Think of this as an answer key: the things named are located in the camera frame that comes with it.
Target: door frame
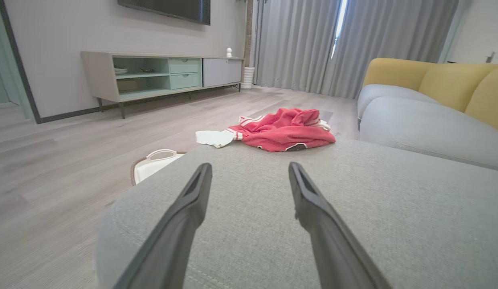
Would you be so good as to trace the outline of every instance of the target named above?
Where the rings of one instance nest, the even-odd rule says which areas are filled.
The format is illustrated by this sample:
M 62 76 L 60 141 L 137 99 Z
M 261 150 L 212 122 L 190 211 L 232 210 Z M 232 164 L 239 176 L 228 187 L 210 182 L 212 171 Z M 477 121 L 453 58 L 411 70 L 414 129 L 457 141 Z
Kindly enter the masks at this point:
M 24 65 L 22 64 L 22 59 L 19 53 L 19 49 L 17 47 L 17 43 L 15 41 L 14 32 L 12 30 L 12 24 L 10 24 L 10 18 L 8 17 L 4 0 L 0 0 L 0 13 L 3 19 L 3 24 L 6 30 L 6 34 L 8 36 L 8 40 L 10 41 L 10 47 L 12 48 L 12 53 L 14 55 L 14 59 L 16 62 L 16 68 L 19 71 L 19 75 L 21 77 L 21 81 L 25 91 L 25 96 L 27 97 L 29 107 L 31 108 L 34 121 L 36 123 L 42 123 L 42 119 L 40 118 L 40 113 L 38 112 L 37 105 L 35 103 L 35 99 L 33 98 L 31 87 L 29 86 L 29 81 L 27 80 L 27 75 L 26 71 L 24 70 Z

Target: television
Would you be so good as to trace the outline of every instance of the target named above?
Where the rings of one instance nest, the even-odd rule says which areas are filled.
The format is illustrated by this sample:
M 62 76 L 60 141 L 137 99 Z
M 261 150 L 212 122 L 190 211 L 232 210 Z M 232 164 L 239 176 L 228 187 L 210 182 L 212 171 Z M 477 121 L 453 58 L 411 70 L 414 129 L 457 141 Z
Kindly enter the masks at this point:
M 210 0 L 117 0 L 124 7 L 210 25 Z

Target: basket handle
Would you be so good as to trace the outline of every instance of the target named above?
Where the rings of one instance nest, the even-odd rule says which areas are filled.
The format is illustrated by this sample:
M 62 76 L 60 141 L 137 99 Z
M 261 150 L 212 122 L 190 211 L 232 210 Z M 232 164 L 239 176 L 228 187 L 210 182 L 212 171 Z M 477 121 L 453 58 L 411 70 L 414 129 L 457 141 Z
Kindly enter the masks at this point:
M 167 152 L 167 153 L 171 153 L 172 156 L 168 156 L 168 157 L 163 157 L 161 159 L 151 159 L 152 156 L 154 156 L 155 154 L 158 154 L 158 153 L 161 153 L 161 152 Z M 168 150 L 168 149 L 163 149 L 163 150 L 155 150 L 154 152 L 150 153 L 148 156 L 147 156 L 147 159 L 149 161 L 161 161 L 163 159 L 170 159 L 172 157 L 175 157 L 177 154 L 177 152 L 173 151 L 173 150 Z

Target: doorway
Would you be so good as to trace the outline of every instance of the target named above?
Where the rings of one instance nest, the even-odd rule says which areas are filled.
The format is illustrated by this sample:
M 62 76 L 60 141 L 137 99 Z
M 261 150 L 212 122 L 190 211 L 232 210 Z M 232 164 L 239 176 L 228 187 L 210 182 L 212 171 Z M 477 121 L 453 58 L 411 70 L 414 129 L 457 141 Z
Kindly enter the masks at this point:
M 0 104 L 11 102 L 26 119 L 40 123 L 3 0 L 0 0 Z

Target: sofa cushion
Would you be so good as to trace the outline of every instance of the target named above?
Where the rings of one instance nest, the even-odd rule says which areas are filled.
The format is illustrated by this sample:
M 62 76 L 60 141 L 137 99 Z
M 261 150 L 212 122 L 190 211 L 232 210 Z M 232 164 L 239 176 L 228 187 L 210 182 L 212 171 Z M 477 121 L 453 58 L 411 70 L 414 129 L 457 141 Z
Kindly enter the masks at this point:
M 363 86 L 388 84 L 418 91 L 424 75 L 436 63 L 394 58 L 375 58 L 369 63 Z
M 378 97 L 400 97 L 407 99 L 414 99 L 436 104 L 436 100 L 423 95 L 415 90 L 409 88 L 402 88 L 400 86 L 385 85 L 385 84 L 369 84 L 361 89 L 358 97 L 358 119 L 361 119 L 365 108 L 370 102 Z
M 447 106 L 381 97 L 367 106 L 360 139 L 498 170 L 498 130 Z
M 393 288 L 498 288 L 498 171 L 343 141 L 271 153 L 200 146 L 139 183 L 106 214 L 98 281 L 111 288 L 201 163 L 208 209 L 183 288 L 320 288 L 309 234 L 295 220 L 298 161 Z
M 498 64 L 437 64 L 429 68 L 418 91 L 444 106 L 464 112 L 474 90 Z
M 498 68 L 475 89 L 465 114 L 498 129 Z

